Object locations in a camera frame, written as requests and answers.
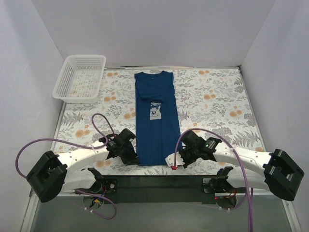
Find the white plastic basket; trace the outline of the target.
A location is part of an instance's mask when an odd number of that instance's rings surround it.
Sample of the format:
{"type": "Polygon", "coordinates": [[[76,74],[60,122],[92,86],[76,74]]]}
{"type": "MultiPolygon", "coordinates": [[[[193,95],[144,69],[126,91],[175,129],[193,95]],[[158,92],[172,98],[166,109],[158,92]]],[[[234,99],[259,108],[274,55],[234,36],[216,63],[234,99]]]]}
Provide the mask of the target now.
{"type": "Polygon", "coordinates": [[[52,96],[66,103],[94,103],[104,74],[104,55],[70,55],[58,75],[52,96]]]}

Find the blue printed t-shirt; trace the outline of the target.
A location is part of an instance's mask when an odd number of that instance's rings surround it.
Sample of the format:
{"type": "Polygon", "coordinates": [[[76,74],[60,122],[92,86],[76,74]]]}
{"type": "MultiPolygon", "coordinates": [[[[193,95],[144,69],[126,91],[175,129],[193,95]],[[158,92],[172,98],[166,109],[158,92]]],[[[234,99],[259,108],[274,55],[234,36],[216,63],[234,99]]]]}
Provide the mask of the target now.
{"type": "Polygon", "coordinates": [[[171,72],[136,73],[136,142],[141,166],[165,165],[181,135],[171,72]]]}

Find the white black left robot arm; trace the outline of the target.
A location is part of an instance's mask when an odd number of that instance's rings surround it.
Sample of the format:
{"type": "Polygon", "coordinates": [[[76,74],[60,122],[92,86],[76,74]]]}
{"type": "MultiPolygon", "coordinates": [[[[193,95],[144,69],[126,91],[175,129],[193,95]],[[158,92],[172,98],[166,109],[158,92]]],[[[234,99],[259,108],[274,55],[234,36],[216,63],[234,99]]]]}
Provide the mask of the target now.
{"type": "Polygon", "coordinates": [[[67,153],[45,152],[26,177],[42,203],[54,199],[59,193],[81,189],[98,194],[102,191],[102,174],[91,164],[119,157],[125,165],[139,163],[132,141],[135,134],[123,129],[115,136],[102,137],[87,148],[67,153]]]}

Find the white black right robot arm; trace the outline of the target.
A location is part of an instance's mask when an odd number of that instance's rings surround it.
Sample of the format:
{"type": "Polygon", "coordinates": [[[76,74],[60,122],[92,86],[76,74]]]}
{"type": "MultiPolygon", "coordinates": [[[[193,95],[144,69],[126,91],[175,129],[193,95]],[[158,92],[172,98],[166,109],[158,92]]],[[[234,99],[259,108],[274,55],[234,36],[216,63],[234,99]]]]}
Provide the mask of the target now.
{"type": "Polygon", "coordinates": [[[205,140],[192,130],[184,132],[179,141],[184,143],[184,148],[177,154],[179,166],[186,168],[197,159],[228,165],[206,183],[206,189],[210,192],[255,188],[268,190],[283,200],[293,201],[304,177],[304,171],[280,149],[258,152],[233,147],[219,135],[205,140]]]}

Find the floral table cloth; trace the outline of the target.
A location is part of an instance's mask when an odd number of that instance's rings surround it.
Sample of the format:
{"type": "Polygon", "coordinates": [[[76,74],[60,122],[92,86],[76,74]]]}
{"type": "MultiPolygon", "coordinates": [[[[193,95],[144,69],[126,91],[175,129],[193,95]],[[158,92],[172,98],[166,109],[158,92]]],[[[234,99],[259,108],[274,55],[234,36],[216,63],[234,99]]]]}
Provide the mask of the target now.
{"type": "MultiPolygon", "coordinates": [[[[67,104],[61,114],[54,152],[73,151],[76,144],[90,145],[112,131],[135,131],[136,73],[106,70],[96,103],[67,104]]],[[[172,73],[181,131],[193,129],[203,138],[218,134],[234,147],[264,150],[238,69],[174,69],[172,73]]],[[[216,174],[224,166],[222,162],[201,159],[175,171],[167,166],[127,166],[119,158],[93,164],[102,174],[112,175],[216,174]]]]}

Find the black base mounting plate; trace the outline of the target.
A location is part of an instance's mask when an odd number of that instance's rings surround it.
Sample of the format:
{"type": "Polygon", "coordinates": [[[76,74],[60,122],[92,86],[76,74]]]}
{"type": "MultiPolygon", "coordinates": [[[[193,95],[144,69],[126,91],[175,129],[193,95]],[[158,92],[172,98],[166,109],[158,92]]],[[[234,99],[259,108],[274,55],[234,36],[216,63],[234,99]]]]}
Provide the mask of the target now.
{"type": "Polygon", "coordinates": [[[101,191],[114,203],[216,204],[222,196],[208,191],[214,175],[104,175],[101,191]]]}

